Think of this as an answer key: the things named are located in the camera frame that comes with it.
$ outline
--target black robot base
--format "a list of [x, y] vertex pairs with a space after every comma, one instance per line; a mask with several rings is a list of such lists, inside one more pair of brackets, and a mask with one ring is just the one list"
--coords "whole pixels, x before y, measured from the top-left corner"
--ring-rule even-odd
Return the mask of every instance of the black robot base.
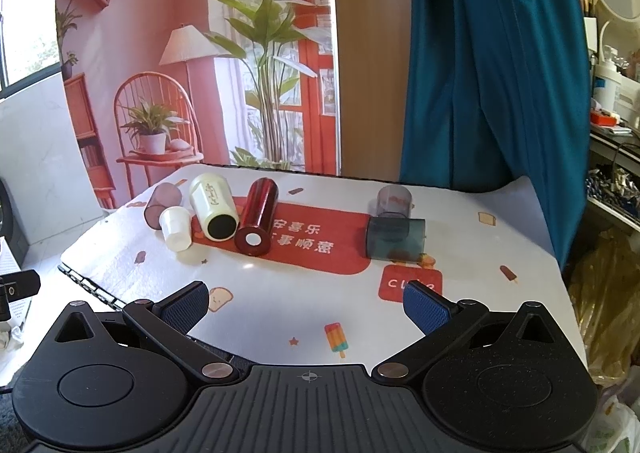
[[185, 335], [207, 311], [201, 282], [121, 313], [72, 302], [18, 379], [15, 414], [33, 453], [581, 451], [596, 388], [542, 304], [494, 313], [416, 281], [403, 304], [425, 337], [368, 375], [240, 372]]

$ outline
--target white lampshade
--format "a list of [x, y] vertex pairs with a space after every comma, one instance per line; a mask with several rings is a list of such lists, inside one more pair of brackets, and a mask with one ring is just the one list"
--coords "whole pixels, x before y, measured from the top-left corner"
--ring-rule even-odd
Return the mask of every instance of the white lampshade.
[[219, 56], [223, 51], [205, 38], [193, 25], [171, 32], [169, 42], [160, 58], [161, 65], [170, 65], [197, 58]]

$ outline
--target metal screw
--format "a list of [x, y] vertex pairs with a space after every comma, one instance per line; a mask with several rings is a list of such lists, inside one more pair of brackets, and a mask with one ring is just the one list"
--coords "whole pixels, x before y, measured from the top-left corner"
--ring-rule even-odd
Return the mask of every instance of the metal screw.
[[210, 379], [224, 379], [234, 373], [234, 367], [226, 363], [209, 363], [202, 367], [202, 375]]
[[409, 369], [402, 363], [385, 363], [378, 367], [378, 373], [389, 379], [400, 379], [409, 373]]

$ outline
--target chair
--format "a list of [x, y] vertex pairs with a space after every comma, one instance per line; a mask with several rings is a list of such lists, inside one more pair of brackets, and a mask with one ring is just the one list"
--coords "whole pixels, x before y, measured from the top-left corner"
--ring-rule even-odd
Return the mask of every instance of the chair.
[[[121, 128], [130, 121], [130, 113], [127, 108], [139, 107], [142, 100], [150, 104], [165, 104], [175, 115], [184, 119], [185, 124], [178, 124], [176, 129], [169, 133], [169, 140], [181, 138], [193, 146], [193, 154], [174, 158], [172, 160], [149, 160], [133, 152], [138, 148], [137, 137], [132, 139]], [[127, 169], [127, 181], [129, 183], [129, 194], [134, 198], [133, 184], [131, 181], [132, 165], [139, 165], [145, 168], [146, 182], [151, 187], [151, 177], [149, 167], [173, 167], [181, 168], [189, 164], [202, 162], [202, 136], [196, 119], [193, 105], [187, 96], [184, 88], [174, 78], [159, 74], [158, 72], [141, 72], [125, 81], [118, 91], [113, 102], [113, 115], [118, 128], [118, 140], [122, 157], [116, 162], [123, 163]]]

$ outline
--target teal curtain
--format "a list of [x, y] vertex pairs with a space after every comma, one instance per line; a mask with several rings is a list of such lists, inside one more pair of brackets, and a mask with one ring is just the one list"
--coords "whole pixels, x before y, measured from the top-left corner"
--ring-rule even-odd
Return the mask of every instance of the teal curtain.
[[586, 202], [590, 76], [578, 0], [412, 0], [401, 181], [528, 176], [562, 266]]

